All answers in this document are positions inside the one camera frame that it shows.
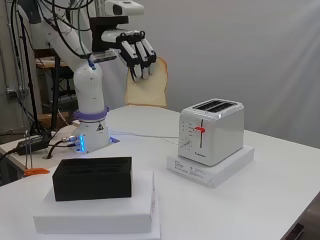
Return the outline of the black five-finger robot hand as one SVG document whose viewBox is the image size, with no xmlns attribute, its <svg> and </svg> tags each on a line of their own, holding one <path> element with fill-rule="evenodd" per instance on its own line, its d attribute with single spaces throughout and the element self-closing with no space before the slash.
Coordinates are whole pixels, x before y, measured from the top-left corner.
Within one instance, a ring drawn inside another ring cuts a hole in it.
<svg viewBox="0 0 320 240">
<path fill-rule="evenodd" d="M 92 51 L 116 49 L 126 62 L 133 81 L 147 79 L 154 71 L 157 54 L 143 30 L 118 28 L 118 25 L 128 23 L 128 16 L 90 18 Z"/>
</svg>

